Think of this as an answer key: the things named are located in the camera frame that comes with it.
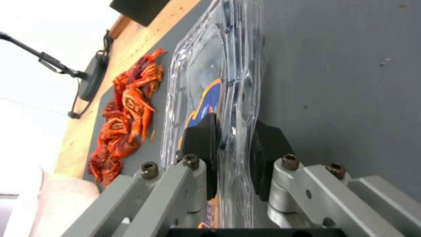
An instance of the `clear plastic clamshell package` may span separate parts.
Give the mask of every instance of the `clear plastic clamshell package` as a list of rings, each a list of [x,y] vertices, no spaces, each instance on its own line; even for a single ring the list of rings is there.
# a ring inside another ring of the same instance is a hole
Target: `clear plastic clamshell package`
[[[208,227],[253,227],[248,160],[259,111],[262,14],[260,0],[214,0],[172,58],[160,165],[175,162],[186,127],[216,114],[218,193],[208,202]]]

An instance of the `black desk lamp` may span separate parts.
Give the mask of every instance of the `black desk lamp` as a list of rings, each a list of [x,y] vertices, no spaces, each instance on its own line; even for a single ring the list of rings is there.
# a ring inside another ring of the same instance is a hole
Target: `black desk lamp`
[[[89,105],[92,103],[93,98],[95,97],[96,92],[104,78],[105,72],[108,66],[108,53],[112,44],[112,39],[108,35],[109,31],[107,30],[104,36],[104,49],[98,50],[92,60],[89,62],[85,72],[75,71],[71,68],[66,67],[60,61],[53,58],[52,56],[44,53],[38,52],[23,43],[15,40],[14,38],[10,37],[9,35],[0,32],[0,39],[12,42],[17,46],[23,48],[24,50],[32,53],[36,57],[38,57],[38,61],[42,63],[44,66],[48,67],[52,71],[60,74],[68,74],[73,78],[80,78],[77,79],[78,87],[77,87],[77,94],[75,100],[73,101],[72,110],[67,114],[72,119],[79,119],[82,114],[88,109]],[[88,101],[88,104],[83,109],[82,112],[76,113],[74,112],[75,103],[77,96],[84,101]]]

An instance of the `blue and orange product label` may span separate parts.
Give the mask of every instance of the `blue and orange product label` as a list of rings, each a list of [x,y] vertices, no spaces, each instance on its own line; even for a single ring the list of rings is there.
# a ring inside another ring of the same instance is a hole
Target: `blue and orange product label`
[[[212,81],[203,91],[199,106],[186,120],[184,128],[198,124],[208,113],[218,110],[219,99],[221,97],[221,79]],[[198,228],[218,228],[219,227],[219,198],[218,195],[207,203],[206,219],[202,221]]]

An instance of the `hex socket screw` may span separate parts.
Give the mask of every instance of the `hex socket screw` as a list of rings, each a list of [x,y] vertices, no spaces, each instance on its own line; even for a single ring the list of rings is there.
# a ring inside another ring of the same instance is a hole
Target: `hex socket screw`
[[[343,180],[346,174],[346,169],[344,166],[338,164],[338,163],[332,163],[332,164],[327,164],[326,169],[335,177],[337,177],[337,179],[339,180]]]
[[[155,162],[145,162],[140,166],[140,176],[144,179],[153,179],[158,174],[158,165]]]
[[[183,165],[195,170],[199,167],[199,158],[194,154],[187,154],[183,157]]]
[[[300,160],[294,154],[286,154],[282,157],[282,167],[287,170],[297,170]]]

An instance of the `gray work surface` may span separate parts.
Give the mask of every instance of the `gray work surface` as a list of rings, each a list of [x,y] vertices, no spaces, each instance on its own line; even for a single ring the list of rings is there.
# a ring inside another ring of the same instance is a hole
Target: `gray work surface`
[[[159,61],[167,70],[174,47],[208,3],[201,1],[152,48],[168,50]],[[338,162],[353,177],[379,175],[421,202],[421,1],[264,4],[259,119],[282,129],[305,165]],[[166,89],[163,83],[151,101],[155,139],[125,159],[125,175],[158,161]],[[112,96],[110,89],[102,97],[89,153]]]

